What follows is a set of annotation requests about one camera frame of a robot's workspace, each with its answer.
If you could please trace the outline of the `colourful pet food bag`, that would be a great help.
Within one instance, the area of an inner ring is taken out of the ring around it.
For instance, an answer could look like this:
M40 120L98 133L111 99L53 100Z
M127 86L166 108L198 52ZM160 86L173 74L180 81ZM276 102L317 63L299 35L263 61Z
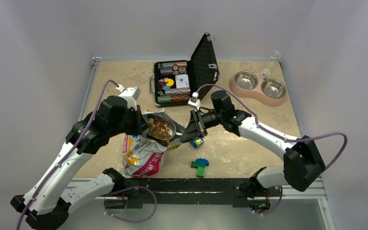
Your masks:
M148 135L145 131L141 135L125 135L122 151L122 164L125 173L134 178L151 176L158 173L167 157L167 153L181 146L180 138L185 128L167 115L164 109L159 111L145 111L143 118L160 120L172 137L160 140Z

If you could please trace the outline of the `metal food scoop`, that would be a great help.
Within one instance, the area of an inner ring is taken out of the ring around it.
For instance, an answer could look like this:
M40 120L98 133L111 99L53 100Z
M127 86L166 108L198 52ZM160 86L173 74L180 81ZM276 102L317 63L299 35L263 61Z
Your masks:
M149 129L148 129L148 136L162 140L168 141L174 138L181 137L183 135L183 131L179 129L179 127L170 120L164 119L149 119Z

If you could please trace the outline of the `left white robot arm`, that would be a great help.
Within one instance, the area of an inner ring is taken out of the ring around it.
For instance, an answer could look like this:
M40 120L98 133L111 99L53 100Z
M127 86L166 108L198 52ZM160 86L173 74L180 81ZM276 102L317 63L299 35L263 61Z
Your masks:
M125 188L124 178L113 168L73 189L67 186L110 138L139 135L146 127L135 96L109 96L102 100L85 119L74 124L39 182L26 194L12 198L11 205L20 212L20 220L34 230L56 230L71 213L94 198L120 195Z

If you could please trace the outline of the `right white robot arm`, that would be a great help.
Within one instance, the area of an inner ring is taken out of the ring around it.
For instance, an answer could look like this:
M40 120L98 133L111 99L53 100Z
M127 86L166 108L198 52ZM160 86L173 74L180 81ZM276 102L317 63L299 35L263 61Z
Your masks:
M278 133L256 121L250 113L236 109L226 91L211 95L213 109L190 112L190 121L181 135L182 143L207 135L207 129L221 125L226 131L254 141L277 155L283 162L275 168L262 167L240 189L250 197L261 196L271 187L290 185L304 192L326 169L319 150L308 136L297 138Z

